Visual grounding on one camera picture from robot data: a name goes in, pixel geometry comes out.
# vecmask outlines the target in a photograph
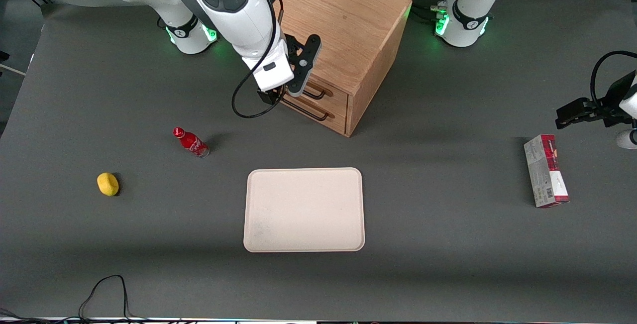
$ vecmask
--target black cable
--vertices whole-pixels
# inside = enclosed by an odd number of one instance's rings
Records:
[[[14,314],[13,312],[11,312],[9,310],[5,310],[4,308],[0,308],[0,315],[3,315],[4,317],[11,317],[11,318],[19,319],[19,320],[30,321],[30,322],[50,323],[50,321],[46,320],[46,319],[31,318],[31,317],[20,317],[19,315],[16,315],[16,314]]]
[[[279,0],[279,2],[281,4],[281,13],[280,14],[283,14],[282,13],[283,12],[283,0]],[[232,105],[232,111],[237,116],[242,117],[242,118],[255,118],[255,117],[259,117],[259,116],[265,115],[266,113],[268,113],[270,110],[275,108],[275,106],[277,106],[281,102],[281,99],[283,99],[283,94],[285,92],[284,86],[281,86],[280,90],[279,90],[279,93],[278,93],[277,100],[270,107],[268,107],[264,111],[261,111],[260,113],[255,113],[253,115],[244,115],[243,113],[240,113],[237,110],[237,108],[236,108],[236,96],[237,96],[237,93],[239,93],[239,90],[241,90],[241,86],[243,86],[243,84],[245,84],[245,82],[250,78],[250,75],[254,74],[255,70],[257,70],[257,68],[259,68],[259,66],[261,66],[261,63],[263,63],[263,61],[266,59],[266,56],[268,56],[268,53],[272,49],[272,45],[275,43],[275,38],[277,38],[277,17],[275,16],[275,9],[274,9],[274,7],[272,7],[272,2],[270,2],[270,1],[268,1],[268,6],[270,8],[270,14],[272,15],[272,36],[270,37],[270,41],[268,43],[268,47],[266,48],[266,50],[264,51],[263,55],[261,56],[261,59],[259,59],[259,61],[257,61],[257,64],[255,64],[252,67],[252,69],[250,69],[250,72],[248,72],[248,74],[246,74],[245,77],[243,77],[243,79],[241,79],[241,81],[239,82],[237,87],[234,89],[234,93],[232,93],[232,100],[230,102],[230,104]]]
[[[121,281],[121,289],[123,289],[123,317],[128,319],[130,322],[137,322],[130,318],[130,317],[137,317],[137,318],[140,318],[140,317],[130,312],[129,303],[128,303],[128,291],[126,290],[126,282],[123,280],[123,277],[120,276],[119,274],[113,274],[112,276],[103,277],[95,284],[95,286],[93,286],[93,289],[91,290],[91,294],[89,294],[89,296],[86,299],[84,299],[84,301],[82,302],[82,304],[80,304],[80,307],[78,308],[78,317],[80,319],[82,320],[87,319],[84,316],[84,309],[86,308],[86,305],[89,303],[89,301],[91,301],[91,298],[93,298],[93,295],[95,294],[95,290],[98,289],[98,286],[100,286],[100,284],[103,281],[107,279],[111,279],[111,278],[119,278]]]
[[[413,9],[412,9],[412,11],[410,11],[410,14],[414,14],[415,16],[418,16],[418,18],[423,20],[425,23],[429,23],[429,24],[433,24],[434,23],[434,20],[432,18],[427,18],[427,16],[424,16],[424,15],[418,13],[417,11],[414,11]]]
[[[602,113],[602,115],[605,115],[608,118],[612,118],[613,116],[611,115],[611,113],[606,111],[606,109],[601,107],[601,104],[600,104],[600,102],[599,102],[599,100],[597,98],[597,94],[595,92],[595,82],[596,82],[596,79],[597,79],[597,72],[599,70],[599,66],[601,66],[601,63],[603,63],[606,59],[608,59],[609,57],[612,57],[614,55],[630,56],[630,57],[634,57],[634,58],[637,59],[637,53],[629,52],[629,51],[626,51],[626,50],[615,50],[615,51],[612,51],[612,52],[608,52],[607,54],[604,54],[604,56],[599,58],[599,60],[597,61],[597,63],[593,67],[593,72],[591,74],[591,100],[593,101],[595,106],[599,109],[599,111]]]
[[[415,3],[412,3],[412,8],[426,10],[426,11],[431,11],[428,6],[425,7],[425,6],[422,6],[422,5],[415,4]]]

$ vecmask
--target yellow object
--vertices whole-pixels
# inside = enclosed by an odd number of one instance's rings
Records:
[[[98,187],[107,196],[114,196],[119,191],[119,183],[113,174],[104,172],[98,176]]]

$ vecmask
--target cardboard box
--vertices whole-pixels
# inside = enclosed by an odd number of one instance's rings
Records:
[[[569,202],[568,192],[557,165],[555,135],[543,134],[524,144],[535,207],[551,208]]]

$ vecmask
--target beige tray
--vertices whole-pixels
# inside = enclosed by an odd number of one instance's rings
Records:
[[[243,245],[250,252],[358,251],[365,244],[359,170],[254,170]]]

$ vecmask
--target green led light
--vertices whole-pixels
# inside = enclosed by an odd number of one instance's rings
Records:
[[[436,33],[438,35],[444,34],[444,31],[446,30],[446,25],[448,24],[449,24],[449,16],[445,14],[436,24]]]
[[[168,27],[166,27],[166,33],[168,33],[168,35],[170,36],[170,42],[175,44],[175,39],[173,39],[173,34],[170,33],[170,31],[168,30]]]
[[[203,29],[203,31],[206,33],[206,37],[208,37],[208,40],[212,43],[213,41],[216,41],[216,31],[212,30],[212,29],[208,29],[205,25],[201,24],[201,29]]]
[[[487,27],[487,23],[489,22],[489,17],[484,20],[484,25],[482,26],[482,30],[480,31],[480,35],[484,34],[484,29]]]

